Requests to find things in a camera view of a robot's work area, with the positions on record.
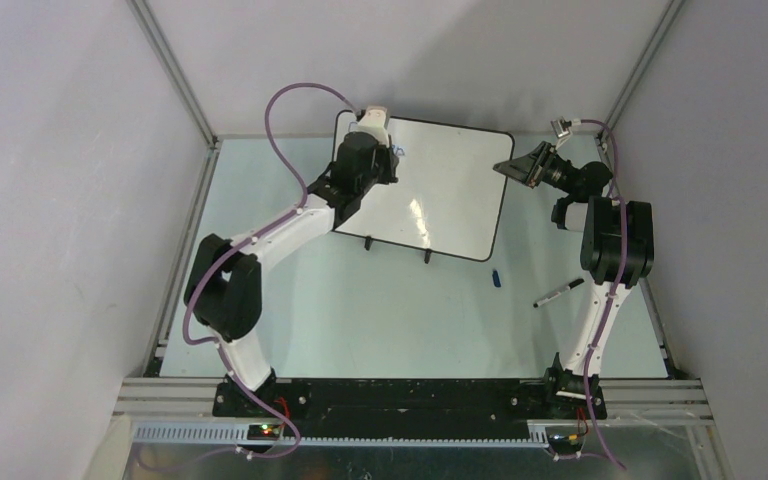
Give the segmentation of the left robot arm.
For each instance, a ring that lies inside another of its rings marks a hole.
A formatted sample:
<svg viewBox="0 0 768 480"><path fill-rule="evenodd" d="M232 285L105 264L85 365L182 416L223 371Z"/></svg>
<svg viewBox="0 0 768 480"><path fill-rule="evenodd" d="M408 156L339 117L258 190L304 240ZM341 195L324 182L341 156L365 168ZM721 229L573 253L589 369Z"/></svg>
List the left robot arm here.
<svg viewBox="0 0 768 480"><path fill-rule="evenodd" d="M397 182L398 162L388 135L350 132L299 205L253 233L231 239L211 234L199 243L184 290L185 315L209 330L209 342L242 385L237 402L250 415L264 416L276 403L267 383L273 368L256 332L266 275L349 220L375 186Z"/></svg>

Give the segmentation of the white whiteboard black frame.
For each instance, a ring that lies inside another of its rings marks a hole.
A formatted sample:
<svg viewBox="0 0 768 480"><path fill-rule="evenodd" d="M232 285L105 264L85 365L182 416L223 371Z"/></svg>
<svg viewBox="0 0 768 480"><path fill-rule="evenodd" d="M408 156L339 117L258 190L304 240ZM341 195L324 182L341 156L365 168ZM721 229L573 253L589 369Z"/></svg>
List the white whiteboard black frame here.
<svg viewBox="0 0 768 480"><path fill-rule="evenodd" d="M392 116L397 183L376 185L338 232L483 262L494 249L511 159L502 131Z"/></svg>

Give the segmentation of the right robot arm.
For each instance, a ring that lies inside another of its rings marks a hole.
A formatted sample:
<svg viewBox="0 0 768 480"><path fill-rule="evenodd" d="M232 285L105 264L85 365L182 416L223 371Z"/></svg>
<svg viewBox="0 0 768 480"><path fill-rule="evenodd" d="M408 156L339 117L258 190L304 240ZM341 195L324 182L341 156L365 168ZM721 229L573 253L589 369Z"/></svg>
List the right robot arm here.
<svg viewBox="0 0 768 480"><path fill-rule="evenodd" d="M652 270L652 207L608 197L604 189L613 174L607 165L589 162L576 167L548 142L526 155L499 162L493 169L529 188L547 184L563 192L553 206L551 220L561 230L582 235L580 267L588 292L575 333L546 370L541 392L545 411L566 418L595 397L603 351L618 313Z"/></svg>

